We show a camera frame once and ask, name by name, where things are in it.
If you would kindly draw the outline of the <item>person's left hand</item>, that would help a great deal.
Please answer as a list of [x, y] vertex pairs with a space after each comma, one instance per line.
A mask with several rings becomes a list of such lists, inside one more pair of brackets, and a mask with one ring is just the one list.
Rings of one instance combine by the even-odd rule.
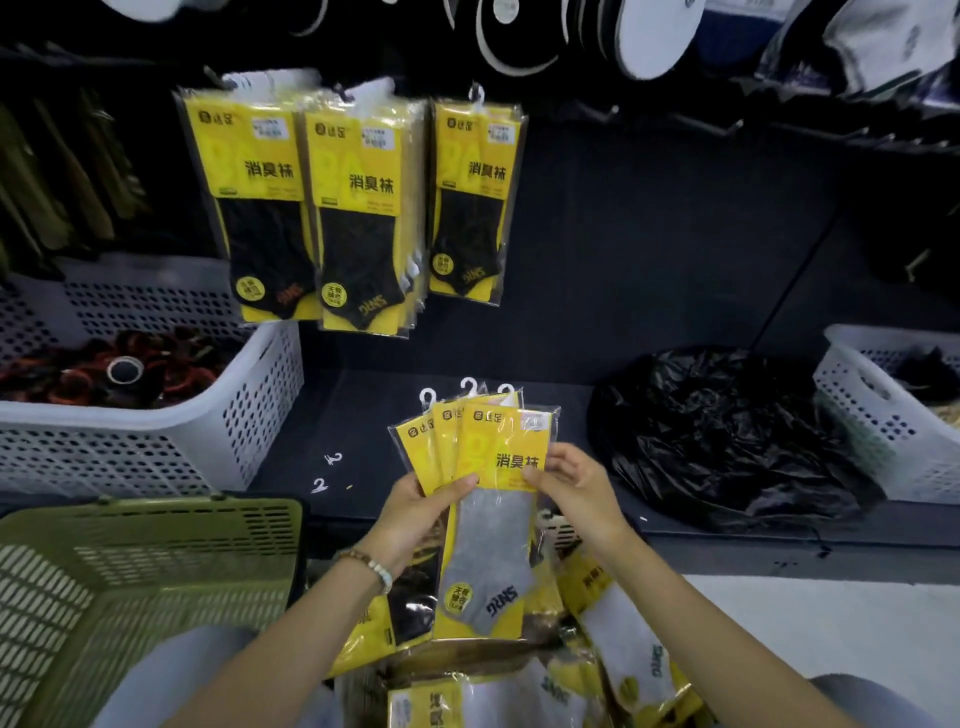
[[425, 495], [414, 473], [408, 472], [393, 484], [378, 519], [354, 550], [397, 578], [449, 509], [430, 514], [429, 495]]

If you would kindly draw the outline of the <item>person's right hand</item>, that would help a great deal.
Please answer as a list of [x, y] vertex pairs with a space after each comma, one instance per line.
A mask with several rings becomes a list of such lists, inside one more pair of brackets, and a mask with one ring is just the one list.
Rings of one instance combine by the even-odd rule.
[[564, 495], [550, 500], [604, 565], [626, 561], [645, 547], [618, 504], [606, 468], [592, 456], [572, 443], [554, 443], [540, 470], [564, 482]]

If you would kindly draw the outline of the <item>yellow packet with grey sock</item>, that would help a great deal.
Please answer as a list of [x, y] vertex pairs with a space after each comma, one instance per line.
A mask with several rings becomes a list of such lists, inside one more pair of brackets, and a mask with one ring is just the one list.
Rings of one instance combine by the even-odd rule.
[[538, 496], [522, 470], [545, 467], [558, 418], [557, 408], [525, 407], [510, 385], [464, 403], [454, 480], [475, 473], [480, 481], [450, 512], [434, 640], [523, 639], [532, 595], [549, 581], [549, 568], [535, 564]]

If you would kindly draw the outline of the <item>person's right forearm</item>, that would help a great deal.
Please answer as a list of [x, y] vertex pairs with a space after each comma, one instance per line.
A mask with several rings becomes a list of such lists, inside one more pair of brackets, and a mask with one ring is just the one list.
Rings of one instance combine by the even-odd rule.
[[862, 728], [633, 530], [594, 550], [725, 728]]

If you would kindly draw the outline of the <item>person's left forearm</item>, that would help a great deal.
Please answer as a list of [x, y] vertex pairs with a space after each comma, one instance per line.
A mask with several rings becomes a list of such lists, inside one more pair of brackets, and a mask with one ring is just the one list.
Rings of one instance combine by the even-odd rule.
[[374, 597], [392, 586], [354, 548], [162, 728], [295, 728]]

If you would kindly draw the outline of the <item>pile of loose sock packets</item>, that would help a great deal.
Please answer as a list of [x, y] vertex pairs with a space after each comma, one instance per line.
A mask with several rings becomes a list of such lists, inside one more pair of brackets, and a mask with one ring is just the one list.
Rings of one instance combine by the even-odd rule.
[[342, 728], [709, 728], [710, 714], [622, 588], [559, 517], [526, 549], [533, 588], [486, 635], [442, 589], [444, 516], [370, 602], [329, 677]]

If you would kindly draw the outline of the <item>black plastic bag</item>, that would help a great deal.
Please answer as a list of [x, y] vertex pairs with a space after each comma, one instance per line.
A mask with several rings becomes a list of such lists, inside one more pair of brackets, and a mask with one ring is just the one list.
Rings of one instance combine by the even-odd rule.
[[815, 402], [810, 367], [748, 349], [643, 355], [594, 387], [586, 433], [645, 504], [703, 530], [854, 523], [886, 501]]

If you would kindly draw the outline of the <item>large white perforated basket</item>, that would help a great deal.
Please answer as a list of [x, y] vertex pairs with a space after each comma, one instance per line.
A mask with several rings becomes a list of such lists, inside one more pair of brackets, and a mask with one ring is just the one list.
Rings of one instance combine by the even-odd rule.
[[46, 345], [184, 326], [242, 346], [204, 392], [161, 409], [0, 401], [0, 492], [89, 498], [244, 491], [305, 383], [294, 321], [248, 325], [226, 261], [104, 253], [61, 258], [63, 281], [0, 287], [0, 367]]

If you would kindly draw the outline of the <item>yellow packet with black sock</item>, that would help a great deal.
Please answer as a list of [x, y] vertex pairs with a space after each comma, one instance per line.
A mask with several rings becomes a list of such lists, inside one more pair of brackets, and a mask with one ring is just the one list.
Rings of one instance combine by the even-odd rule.
[[434, 204], [427, 245], [433, 294], [500, 306], [529, 118], [487, 98], [437, 98]]

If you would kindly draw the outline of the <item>bunch of black sock packets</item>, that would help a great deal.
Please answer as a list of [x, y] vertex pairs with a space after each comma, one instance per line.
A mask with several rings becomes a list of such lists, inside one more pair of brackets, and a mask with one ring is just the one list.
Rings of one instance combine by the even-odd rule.
[[381, 77], [315, 91], [298, 112], [318, 327], [408, 339], [426, 300], [429, 103]]
[[175, 94], [229, 292], [249, 324], [322, 319], [301, 140], [309, 68], [227, 74]]

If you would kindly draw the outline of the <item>person's grey trousers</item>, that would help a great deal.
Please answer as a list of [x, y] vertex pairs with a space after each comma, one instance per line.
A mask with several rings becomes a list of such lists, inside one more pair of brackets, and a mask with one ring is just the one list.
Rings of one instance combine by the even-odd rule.
[[258, 635], [208, 624], [162, 641], [126, 673], [90, 728], [162, 728]]

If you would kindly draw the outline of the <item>green plastic basket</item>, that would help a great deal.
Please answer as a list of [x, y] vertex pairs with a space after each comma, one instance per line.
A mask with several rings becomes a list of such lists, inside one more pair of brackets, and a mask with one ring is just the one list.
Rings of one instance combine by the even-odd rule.
[[88, 728], [167, 639], [272, 624], [303, 591], [306, 510], [220, 493], [0, 516], [0, 728]]

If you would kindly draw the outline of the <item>pile of red black rolls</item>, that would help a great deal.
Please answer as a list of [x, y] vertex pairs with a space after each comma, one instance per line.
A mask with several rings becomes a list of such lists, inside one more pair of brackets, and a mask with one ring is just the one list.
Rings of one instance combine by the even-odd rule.
[[[162, 409], [205, 393], [240, 353], [238, 338], [188, 326], [164, 332], [123, 330], [82, 346], [42, 346], [0, 367], [0, 402], [129, 410]], [[146, 365], [130, 387], [111, 383], [106, 366], [132, 356]]]

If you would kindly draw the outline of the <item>dark goods in basket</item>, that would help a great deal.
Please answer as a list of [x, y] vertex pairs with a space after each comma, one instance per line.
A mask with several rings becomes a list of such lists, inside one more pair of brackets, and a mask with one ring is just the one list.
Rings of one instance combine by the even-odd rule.
[[900, 387], [927, 407], [960, 403], [960, 374], [945, 361], [942, 349], [913, 349], [898, 365], [892, 378]]

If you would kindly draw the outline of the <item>row of black white discs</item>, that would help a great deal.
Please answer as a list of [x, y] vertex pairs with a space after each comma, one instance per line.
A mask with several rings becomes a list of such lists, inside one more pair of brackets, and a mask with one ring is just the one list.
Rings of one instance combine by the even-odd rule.
[[665, 75], [688, 51], [709, 0], [438, 0], [462, 44], [492, 72], [532, 78], [578, 56], [632, 81]]

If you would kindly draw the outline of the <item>olive hanging goods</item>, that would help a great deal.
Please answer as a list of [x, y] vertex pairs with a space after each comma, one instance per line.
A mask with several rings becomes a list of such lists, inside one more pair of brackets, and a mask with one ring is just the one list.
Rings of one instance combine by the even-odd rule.
[[0, 289], [61, 282], [60, 259], [160, 252], [157, 221], [95, 88], [0, 96]]

